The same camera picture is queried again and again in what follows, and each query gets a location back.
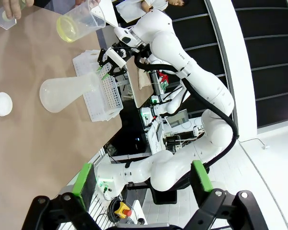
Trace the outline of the person's left hand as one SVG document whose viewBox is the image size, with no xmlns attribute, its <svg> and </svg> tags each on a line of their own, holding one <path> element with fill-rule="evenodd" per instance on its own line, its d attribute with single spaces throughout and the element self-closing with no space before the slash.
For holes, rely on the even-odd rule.
<svg viewBox="0 0 288 230">
<path fill-rule="evenodd" d="M 75 0 L 75 6 L 79 6 L 81 5 L 82 3 L 84 3 L 86 0 Z M 95 3 L 100 3 L 100 0 L 94 0 L 93 2 Z"/>
</svg>

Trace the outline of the person's right hand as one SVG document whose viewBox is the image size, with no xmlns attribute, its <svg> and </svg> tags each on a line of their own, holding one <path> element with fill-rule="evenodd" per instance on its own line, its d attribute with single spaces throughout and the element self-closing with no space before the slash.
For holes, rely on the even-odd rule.
<svg viewBox="0 0 288 230">
<path fill-rule="evenodd" d="M 21 3 L 27 7 L 32 7 L 34 0 L 2 0 L 2 5 L 8 19 L 20 19 L 22 16 Z"/>
</svg>

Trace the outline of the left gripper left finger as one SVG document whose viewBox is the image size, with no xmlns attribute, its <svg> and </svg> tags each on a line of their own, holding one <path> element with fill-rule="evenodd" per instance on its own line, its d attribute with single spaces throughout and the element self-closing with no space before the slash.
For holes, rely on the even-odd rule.
<svg viewBox="0 0 288 230">
<path fill-rule="evenodd" d="M 37 196 L 27 212 L 23 230 L 57 230 L 70 222 L 77 230 L 97 230 L 98 224 L 88 213 L 96 187 L 94 166 L 84 164 L 70 192 L 50 199 Z"/>
</svg>

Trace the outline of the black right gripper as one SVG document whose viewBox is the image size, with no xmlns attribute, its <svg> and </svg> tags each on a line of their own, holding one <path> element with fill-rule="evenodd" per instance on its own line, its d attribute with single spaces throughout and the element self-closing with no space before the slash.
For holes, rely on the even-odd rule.
<svg viewBox="0 0 288 230">
<path fill-rule="evenodd" d="M 136 48 L 129 46 L 113 46 L 112 49 L 123 59 L 129 60 L 132 56 L 136 54 Z M 120 68 L 119 66 L 112 65 L 108 63 L 108 55 L 105 49 L 101 49 L 97 58 L 97 63 L 99 65 L 97 70 L 102 70 L 102 80 L 107 77 L 117 77 L 127 73 L 125 67 Z"/>
</svg>

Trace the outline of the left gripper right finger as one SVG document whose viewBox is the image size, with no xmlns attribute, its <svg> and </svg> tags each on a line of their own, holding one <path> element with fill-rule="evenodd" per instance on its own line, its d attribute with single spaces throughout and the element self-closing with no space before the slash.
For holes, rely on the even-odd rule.
<svg viewBox="0 0 288 230">
<path fill-rule="evenodd" d="M 233 230 L 267 230 L 268 226 L 251 191 L 235 195 L 213 188 L 200 160 L 191 163 L 190 185 L 198 210 L 184 227 L 185 230 L 209 230 L 216 219 L 225 219 Z"/>
</svg>

